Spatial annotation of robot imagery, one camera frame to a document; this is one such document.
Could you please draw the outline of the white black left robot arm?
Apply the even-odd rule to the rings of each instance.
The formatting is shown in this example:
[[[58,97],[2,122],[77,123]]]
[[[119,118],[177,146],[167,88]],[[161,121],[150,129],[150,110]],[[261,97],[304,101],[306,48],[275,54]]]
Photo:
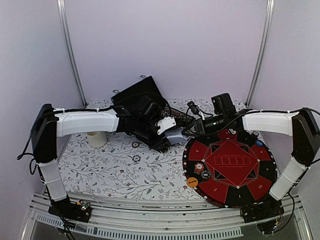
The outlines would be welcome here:
[[[29,172],[39,175],[49,196],[49,214],[88,223],[89,202],[109,174],[125,165],[125,158],[168,149],[165,135],[158,134],[158,122],[169,112],[168,101],[155,93],[119,104],[93,101],[84,109],[46,103],[17,160],[28,160]]]

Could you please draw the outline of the blue small blind button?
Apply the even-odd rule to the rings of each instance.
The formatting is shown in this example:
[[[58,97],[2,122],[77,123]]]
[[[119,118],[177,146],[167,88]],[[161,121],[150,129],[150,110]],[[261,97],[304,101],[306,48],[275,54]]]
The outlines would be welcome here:
[[[255,144],[258,146],[258,147],[263,147],[264,146],[264,143],[261,141],[261,140],[256,140],[255,141]]]

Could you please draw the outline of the black 100 poker chips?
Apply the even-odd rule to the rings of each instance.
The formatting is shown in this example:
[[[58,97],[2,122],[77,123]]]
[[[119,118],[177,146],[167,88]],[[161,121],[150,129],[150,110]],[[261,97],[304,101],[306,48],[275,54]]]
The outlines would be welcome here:
[[[207,171],[207,170],[204,170],[200,175],[204,180],[207,180],[207,179],[209,179],[211,177],[210,172]]]

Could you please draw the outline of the red 5 poker chip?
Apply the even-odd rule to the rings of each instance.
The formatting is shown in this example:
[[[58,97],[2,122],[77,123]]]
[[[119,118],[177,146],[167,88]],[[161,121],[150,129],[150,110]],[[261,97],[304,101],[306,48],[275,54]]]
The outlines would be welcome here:
[[[194,173],[197,175],[200,175],[205,169],[205,166],[203,163],[198,162],[194,165]]]

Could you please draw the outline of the white dealer button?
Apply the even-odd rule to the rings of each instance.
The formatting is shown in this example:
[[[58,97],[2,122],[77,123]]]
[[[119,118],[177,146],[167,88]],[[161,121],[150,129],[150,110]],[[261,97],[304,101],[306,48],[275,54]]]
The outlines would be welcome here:
[[[228,133],[230,133],[231,135],[235,135],[237,133],[236,130],[229,128],[228,129]]]

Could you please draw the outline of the orange big blind button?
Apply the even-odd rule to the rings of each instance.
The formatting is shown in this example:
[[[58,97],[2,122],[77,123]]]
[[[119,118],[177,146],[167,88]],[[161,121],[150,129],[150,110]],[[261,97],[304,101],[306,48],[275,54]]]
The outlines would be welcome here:
[[[190,188],[195,188],[197,187],[197,185],[199,184],[199,181],[197,178],[195,177],[189,177],[186,180],[186,184],[190,187]]]

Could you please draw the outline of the grey card deck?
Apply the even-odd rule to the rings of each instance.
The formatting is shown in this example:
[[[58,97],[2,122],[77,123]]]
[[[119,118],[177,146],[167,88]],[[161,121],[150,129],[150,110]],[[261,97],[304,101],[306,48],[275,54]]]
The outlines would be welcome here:
[[[167,138],[167,140],[171,145],[187,143],[189,140],[189,137],[182,134],[183,130],[184,130],[183,127],[168,129],[164,132],[165,137]]]

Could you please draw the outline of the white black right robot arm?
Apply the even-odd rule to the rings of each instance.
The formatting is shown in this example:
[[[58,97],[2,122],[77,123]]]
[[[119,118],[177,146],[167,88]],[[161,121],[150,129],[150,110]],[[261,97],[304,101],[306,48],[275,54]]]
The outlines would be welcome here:
[[[281,217],[282,199],[319,161],[318,112],[237,110],[228,93],[211,100],[214,114],[188,103],[197,116],[182,131],[191,138],[182,157],[188,186],[214,205],[239,208],[245,222]]]

